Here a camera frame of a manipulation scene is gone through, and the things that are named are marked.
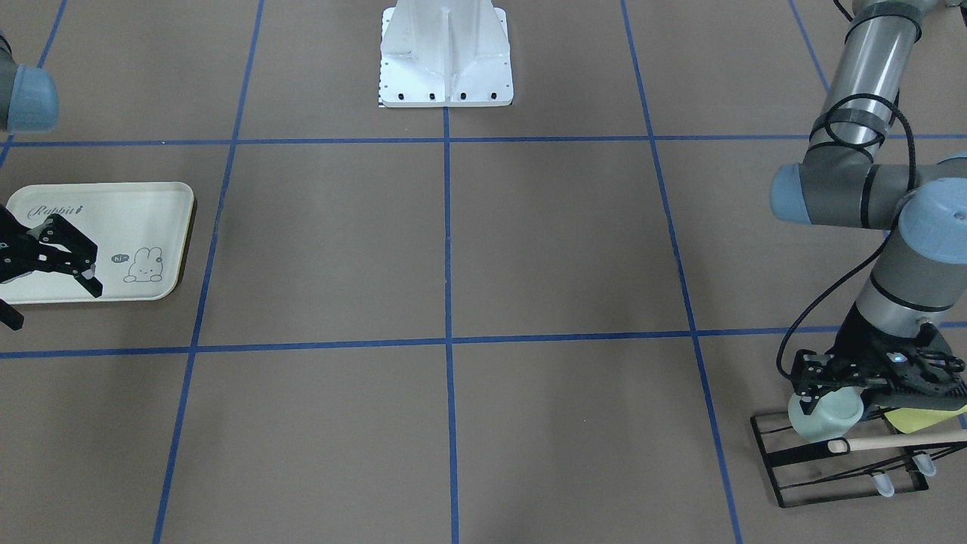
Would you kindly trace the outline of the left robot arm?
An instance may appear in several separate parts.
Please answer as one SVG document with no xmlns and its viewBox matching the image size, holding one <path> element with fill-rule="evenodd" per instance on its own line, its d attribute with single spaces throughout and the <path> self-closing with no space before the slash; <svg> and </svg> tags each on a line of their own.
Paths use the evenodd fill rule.
<svg viewBox="0 0 967 544">
<path fill-rule="evenodd" d="M 833 346 L 801 349 L 783 376 L 803 416 L 844 390 L 865 410 L 957 411 L 965 361 L 939 327 L 965 293 L 965 155 L 916 164 L 899 86 L 939 1 L 855 1 L 844 51 L 798 164 L 771 183 L 791 223 L 884 230 Z"/>
</svg>

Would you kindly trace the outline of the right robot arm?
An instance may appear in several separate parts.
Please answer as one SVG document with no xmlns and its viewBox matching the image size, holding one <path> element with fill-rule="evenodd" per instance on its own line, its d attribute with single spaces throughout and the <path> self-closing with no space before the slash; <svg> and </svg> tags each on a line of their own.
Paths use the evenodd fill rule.
<svg viewBox="0 0 967 544">
<path fill-rule="evenodd" d="M 39 66 L 15 61 L 3 37 L 1 126 L 3 133 L 49 133 L 57 124 L 59 97 L 53 79 Z M 103 285 L 94 275 L 99 248 L 57 212 L 42 216 L 38 227 L 21 224 L 7 207 L 1 209 L 1 281 L 9 283 L 33 272 L 73 277 L 90 296 L 101 297 Z"/>
</svg>

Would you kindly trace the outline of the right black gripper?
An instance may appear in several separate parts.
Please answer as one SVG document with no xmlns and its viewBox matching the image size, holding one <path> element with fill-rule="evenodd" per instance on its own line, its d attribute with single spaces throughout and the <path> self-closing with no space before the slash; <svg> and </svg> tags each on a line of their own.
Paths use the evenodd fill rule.
<svg viewBox="0 0 967 544">
<path fill-rule="evenodd" d="M 1 243 L 1 282 L 31 271 L 58 273 L 73 277 L 94 298 L 103 294 L 103 285 L 94 276 L 97 244 L 60 214 L 50 214 L 28 230 L 1 206 Z M 0 301 L 0 320 L 13 331 L 20 331 L 24 324 L 21 312 L 4 300 Z"/>
</svg>

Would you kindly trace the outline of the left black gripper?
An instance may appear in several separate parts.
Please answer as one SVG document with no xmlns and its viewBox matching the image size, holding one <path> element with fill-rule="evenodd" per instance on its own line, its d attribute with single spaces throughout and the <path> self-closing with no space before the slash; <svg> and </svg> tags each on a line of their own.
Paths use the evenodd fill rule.
<svg viewBox="0 0 967 544">
<path fill-rule="evenodd" d="M 892 336 L 852 307 L 829 354 L 796 351 L 790 373 L 805 416 L 844 387 L 864 387 L 867 400 L 964 400 L 965 361 L 932 324 L 913 337 Z"/>
</svg>

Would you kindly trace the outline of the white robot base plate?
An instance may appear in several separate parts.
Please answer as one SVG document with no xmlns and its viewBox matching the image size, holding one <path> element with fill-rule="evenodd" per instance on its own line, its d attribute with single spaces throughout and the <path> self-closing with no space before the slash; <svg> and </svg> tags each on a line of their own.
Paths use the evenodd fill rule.
<svg viewBox="0 0 967 544">
<path fill-rule="evenodd" d="M 492 2 L 398 1 L 381 23 L 380 107 L 514 102 L 507 14 Z"/>
</svg>

